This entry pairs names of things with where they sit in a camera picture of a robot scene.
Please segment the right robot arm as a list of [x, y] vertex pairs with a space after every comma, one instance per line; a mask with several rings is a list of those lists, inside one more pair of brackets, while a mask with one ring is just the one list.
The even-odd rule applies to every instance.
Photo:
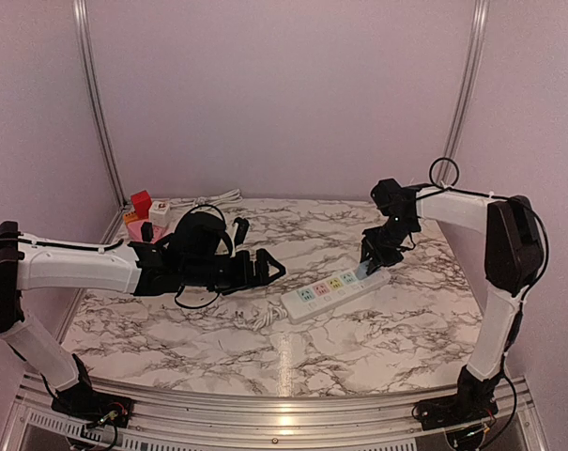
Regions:
[[421, 400], [413, 415], [429, 430], [497, 413], [494, 391], [506, 377], [505, 360], [519, 333], [524, 303], [548, 265], [540, 216], [523, 195], [476, 193], [434, 181], [402, 186], [382, 179], [371, 198], [386, 222], [362, 233], [361, 265], [367, 274], [400, 263], [409, 249], [404, 242], [420, 232], [422, 219], [484, 234], [487, 298], [476, 345], [455, 394]]

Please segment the white multicolour power strip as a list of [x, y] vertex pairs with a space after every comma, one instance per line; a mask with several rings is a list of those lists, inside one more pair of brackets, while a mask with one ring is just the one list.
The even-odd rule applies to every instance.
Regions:
[[313, 319], [341, 305], [363, 298], [387, 285], [391, 280], [390, 273], [382, 269], [359, 280], [355, 275], [356, 269], [343, 270], [282, 295], [281, 303], [290, 322], [300, 324]]

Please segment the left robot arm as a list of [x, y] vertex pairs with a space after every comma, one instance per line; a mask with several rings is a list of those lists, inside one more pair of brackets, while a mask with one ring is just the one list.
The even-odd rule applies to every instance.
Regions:
[[97, 391], [82, 360], [66, 351], [21, 299], [27, 291], [98, 289], [137, 297], [203, 288], [214, 298], [268, 286], [285, 266], [264, 248], [241, 249], [244, 218], [227, 226], [224, 214], [205, 204], [186, 212], [175, 229], [151, 240], [112, 244], [53, 241], [25, 234], [17, 223], [0, 225], [0, 339], [42, 377], [52, 407], [96, 420], [124, 418], [130, 400]]

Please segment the pink triangular power strip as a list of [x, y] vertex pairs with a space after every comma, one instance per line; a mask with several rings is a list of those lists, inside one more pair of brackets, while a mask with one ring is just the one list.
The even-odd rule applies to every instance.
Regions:
[[146, 220], [126, 224], [131, 241], [156, 243], [167, 235], [167, 229]]

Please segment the white cube socket adapter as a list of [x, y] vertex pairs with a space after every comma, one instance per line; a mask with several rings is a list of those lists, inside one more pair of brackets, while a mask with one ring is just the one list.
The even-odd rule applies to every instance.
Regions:
[[166, 228], [171, 217], [170, 203], [168, 201], [155, 200], [148, 210], [149, 222], [157, 227]]

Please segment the red cube socket adapter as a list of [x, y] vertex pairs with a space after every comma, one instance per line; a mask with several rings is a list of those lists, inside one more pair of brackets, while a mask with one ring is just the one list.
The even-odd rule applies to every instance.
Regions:
[[145, 219], [148, 217], [149, 210], [153, 203], [153, 200], [148, 191], [143, 190], [141, 192], [132, 194], [130, 196], [130, 202], [133, 205], [134, 211], [139, 219]]

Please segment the blue small plug adapter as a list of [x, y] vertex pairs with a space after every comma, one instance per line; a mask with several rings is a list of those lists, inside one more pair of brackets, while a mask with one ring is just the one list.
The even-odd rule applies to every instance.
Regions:
[[355, 275], [359, 280], [365, 279], [370, 275], [369, 273], [369, 261], [362, 262], [358, 268], [355, 270]]

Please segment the orange power strip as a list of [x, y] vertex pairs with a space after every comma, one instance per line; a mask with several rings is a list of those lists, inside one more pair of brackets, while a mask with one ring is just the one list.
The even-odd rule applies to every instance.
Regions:
[[123, 222], [127, 225], [131, 222], [139, 221], [140, 217], [136, 211], [130, 211], [123, 214]]

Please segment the black power adapter with cable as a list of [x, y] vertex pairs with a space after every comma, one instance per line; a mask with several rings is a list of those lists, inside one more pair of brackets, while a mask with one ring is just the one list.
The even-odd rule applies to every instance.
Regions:
[[152, 242], [154, 239], [154, 227], [150, 222], [143, 222], [140, 228], [143, 242]]

